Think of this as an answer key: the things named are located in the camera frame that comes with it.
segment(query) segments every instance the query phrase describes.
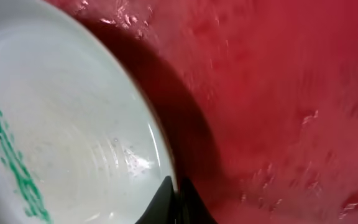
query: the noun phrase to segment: green pattern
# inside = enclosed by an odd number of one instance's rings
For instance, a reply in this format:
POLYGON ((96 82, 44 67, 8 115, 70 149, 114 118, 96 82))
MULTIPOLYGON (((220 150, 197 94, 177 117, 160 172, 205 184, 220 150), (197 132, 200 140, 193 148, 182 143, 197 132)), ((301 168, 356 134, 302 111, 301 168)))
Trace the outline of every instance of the green pattern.
POLYGON ((8 128, 9 125, 3 120, 0 110, 1 162, 12 171, 19 188, 18 193, 27 202, 28 207, 24 209, 25 214, 29 217, 37 217, 47 224, 52 224, 53 221, 45 209, 41 192, 24 165, 22 153, 14 149, 13 135, 8 133, 8 128))

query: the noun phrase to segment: red basin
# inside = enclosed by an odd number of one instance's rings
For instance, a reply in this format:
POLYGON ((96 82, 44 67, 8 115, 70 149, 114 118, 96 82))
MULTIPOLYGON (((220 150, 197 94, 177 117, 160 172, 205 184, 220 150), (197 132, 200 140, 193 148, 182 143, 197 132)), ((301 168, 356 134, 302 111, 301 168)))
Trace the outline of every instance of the red basin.
POLYGON ((220 224, 358 223, 358 0, 49 0, 139 81, 220 224))

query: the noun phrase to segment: black object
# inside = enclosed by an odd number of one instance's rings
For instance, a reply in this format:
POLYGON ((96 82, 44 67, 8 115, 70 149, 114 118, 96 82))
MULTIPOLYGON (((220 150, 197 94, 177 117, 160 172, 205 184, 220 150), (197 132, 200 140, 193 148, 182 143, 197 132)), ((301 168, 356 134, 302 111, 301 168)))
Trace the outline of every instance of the black object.
POLYGON ((189 179, 175 195, 171 177, 162 182, 153 200, 136 224, 217 224, 189 179))

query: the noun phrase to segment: wet surface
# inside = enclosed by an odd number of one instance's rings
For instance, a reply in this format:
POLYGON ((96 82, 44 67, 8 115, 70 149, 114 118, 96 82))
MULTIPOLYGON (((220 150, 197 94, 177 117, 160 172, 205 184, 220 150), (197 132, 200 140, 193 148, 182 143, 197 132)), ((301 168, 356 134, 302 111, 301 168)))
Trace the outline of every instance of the wet surface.
POLYGON ((358 0, 49 1, 139 82, 219 223, 358 223, 358 0))

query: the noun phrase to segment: white bowl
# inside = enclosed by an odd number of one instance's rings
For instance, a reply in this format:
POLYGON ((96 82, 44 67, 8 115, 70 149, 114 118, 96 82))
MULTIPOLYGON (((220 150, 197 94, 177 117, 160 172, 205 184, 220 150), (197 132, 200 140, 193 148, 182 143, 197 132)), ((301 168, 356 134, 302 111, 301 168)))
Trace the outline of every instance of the white bowl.
POLYGON ((109 52, 44 2, 0 0, 0 223, 133 224, 168 175, 155 119, 109 52))

